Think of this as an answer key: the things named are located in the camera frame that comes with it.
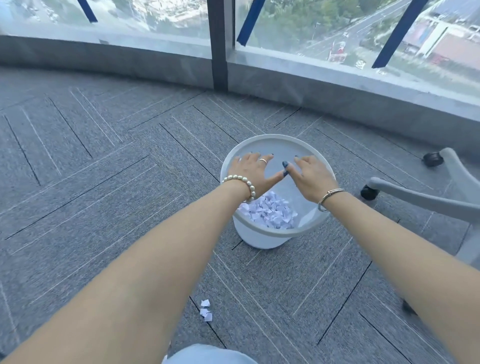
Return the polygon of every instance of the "pearl bracelet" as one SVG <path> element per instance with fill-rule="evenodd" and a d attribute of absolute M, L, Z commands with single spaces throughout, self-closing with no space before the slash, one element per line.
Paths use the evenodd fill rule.
<path fill-rule="evenodd" d="M 255 199 L 255 186 L 252 185 L 252 182 L 250 182 L 247 177 L 237 176 L 236 174 L 233 176 L 229 175 L 223 179 L 222 183 L 230 180 L 239 180 L 245 182 L 250 188 L 250 197 L 247 199 L 247 202 L 252 202 Z"/>

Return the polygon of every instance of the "office chair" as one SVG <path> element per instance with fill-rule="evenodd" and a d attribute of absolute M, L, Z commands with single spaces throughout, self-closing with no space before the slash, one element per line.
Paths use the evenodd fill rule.
<path fill-rule="evenodd" d="M 378 177 L 370 178 L 362 188 L 360 195 L 365 200 L 371 201 L 382 191 L 427 210 L 469 222 L 472 224 L 471 234 L 465 239 L 455 257 L 471 265 L 480 255 L 480 181 L 469 173 L 451 148 L 424 155 L 423 163 L 430 168 L 445 163 L 452 181 L 457 185 L 467 202 L 421 194 Z M 405 300 L 403 300 L 402 308 L 408 313 L 415 314 L 415 311 Z"/>

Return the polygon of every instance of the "white trash bin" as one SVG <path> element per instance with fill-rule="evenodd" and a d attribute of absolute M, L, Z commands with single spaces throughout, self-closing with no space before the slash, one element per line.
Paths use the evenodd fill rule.
<path fill-rule="evenodd" d="M 335 177 L 332 168 L 326 159 L 312 146 L 307 143 L 287 135 L 281 134 L 263 134 L 244 140 L 238 144 L 227 155 L 220 172 L 222 181 L 228 176 L 228 169 L 234 157 L 243 156 L 248 152 L 260 152 L 261 155 L 269 153 L 274 154 L 274 159 L 268 162 L 265 169 L 265 176 L 270 177 L 279 170 L 283 169 L 282 161 L 286 160 L 293 163 L 295 168 L 300 170 L 293 160 L 294 156 L 315 156 L 322 161 L 333 177 Z M 280 183 L 277 183 L 272 191 L 281 198 L 288 201 L 290 207 L 298 213 L 294 219 L 293 229 L 273 229 L 259 225 L 251 221 L 248 217 L 241 214 L 238 210 L 233 215 L 235 229 L 244 242 L 259 248 L 272 249 L 285 243 L 288 239 L 306 234 L 323 224 L 329 216 L 329 212 L 320 212 L 317 205 L 307 201 L 298 188 L 295 186 L 290 176 L 285 177 Z"/>

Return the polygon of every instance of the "glass window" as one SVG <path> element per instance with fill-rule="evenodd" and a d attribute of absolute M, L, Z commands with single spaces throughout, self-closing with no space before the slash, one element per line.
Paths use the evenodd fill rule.
<path fill-rule="evenodd" d="M 209 39 L 206 0 L 89 0 L 90 24 L 77 0 L 0 0 L 0 19 L 67 24 Z"/>
<path fill-rule="evenodd" d="M 266 0 L 247 45 L 427 83 L 480 103 L 480 0 L 429 1 L 388 65 L 372 69 L 409 3 Z M 250 4 L 237 0 L 237 34 Z"/>

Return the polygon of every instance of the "blue tape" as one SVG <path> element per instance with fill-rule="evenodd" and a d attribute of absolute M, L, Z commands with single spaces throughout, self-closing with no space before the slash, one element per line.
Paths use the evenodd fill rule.
<path fill-rule="evenodd" d="M 82 10 L 84 11 L 88 21 L 91 23 L 98 23 L 98 20 L 95 18 L 95 14 L 93 14 L 92 8 L 90 8 L 90 5 L 88 5 L 87 0 L 78 0 L 78 3 L 82 7 Z"/>
<path fill-rule="evenodd" d="M 265 0 L 253 0 L 252 6 L 250 10 L 248 10 L 247 17 L 243 22 L 241 27 L 239 36 L 237 37 L 237 42 L 241 45 L 245 46 L 247 44 L 248 38 L 252 34 L 253 27 L 257 22 L 258 16 L 260 15 L 260 11 L 262 11 L 262 7 L 264 7 Z"/>
<path fill-rule="evenodd" d="M 417 19 L 417 17 L 420 15 L 427 2 L 428 0 L 412 0 L 385 43 L 384 47 L 378 54 L 378 57 L 373 63 L 372 68 L 381 68 L 387 65 L 388 61 L 390 61 L 390 58 L 392 58 L 393 53 L 400 45 L 403 37 L 407 34 L 408 30 L 412 26 L 415 19 Z"/>

